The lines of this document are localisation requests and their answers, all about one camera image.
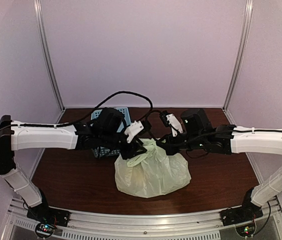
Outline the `light green plastic bag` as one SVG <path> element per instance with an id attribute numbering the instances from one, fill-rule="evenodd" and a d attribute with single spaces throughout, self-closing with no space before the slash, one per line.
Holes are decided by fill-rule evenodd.
<path id="1" fill-rule="evenodd" d="M 154 198 L 177 191 L 191 180 L 188 161 L 180 154 L 166 155 L 154 139 L 141 140 L 146 153 L 114 162 L 117 189 L 130 196 Z"/>

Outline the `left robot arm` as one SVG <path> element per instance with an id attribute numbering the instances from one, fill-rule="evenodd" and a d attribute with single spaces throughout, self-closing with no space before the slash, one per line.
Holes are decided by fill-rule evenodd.
<path id="1" fill-rule="evenodd" d="M 97 118 L 61 124 L 14 121 L 10 115 L 0 119 L 0 176 L 21 196 L 28 210 L 42 222 L 53 218 L 44 193 L 36 187 L 15 162 L 15 152 L 24 149 L 118 150 L 124 159 L 147 150 L 137 135 L 144 129 L 140 121 L 127 125 L 125 116 L 115 108 L 103 108 Z"/>

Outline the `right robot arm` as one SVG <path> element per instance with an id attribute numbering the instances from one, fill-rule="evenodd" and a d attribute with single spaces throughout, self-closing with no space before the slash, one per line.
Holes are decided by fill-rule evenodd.
<path id="1" fill-rule="evenodd" d="M 205 112 L 212 124 L 220 125 L 225 122 L 235 124 L 235 120 L 229 110 L 223 110 L 220 108 L 206 108 Z M 259 181 L 267 179 L 273 174 L 278 167 L 282 165 L 282 156 L 265 153 L 247 153 L 247 158 L 250 161 L 251 167 Z M 282 193 L 278 196 L 279 204 L 282 208 Z"/>

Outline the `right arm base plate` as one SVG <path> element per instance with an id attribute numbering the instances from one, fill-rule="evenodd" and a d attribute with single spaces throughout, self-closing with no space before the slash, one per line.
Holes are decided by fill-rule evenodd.
<path id="1" fill-rule="evenodd" d="M 252 221 L 255 218 L 263 216 L 260 208 L 252 209 L 245 207 L 227 208 L 220 212 L 220 217 L 223 226 L 236 225 L 244 222 Z"/>

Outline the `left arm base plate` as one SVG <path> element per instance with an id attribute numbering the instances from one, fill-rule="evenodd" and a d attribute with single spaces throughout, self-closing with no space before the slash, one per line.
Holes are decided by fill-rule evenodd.
<path id="1" fill-rule="evenodd" d="M 67 210 L 50 208 L 47 216 L 39 216 L 38 213 L 33 214 L 28 210 L 26 217 L 51 226 L 67 227 L 70 219 L 70 212 Z"/>

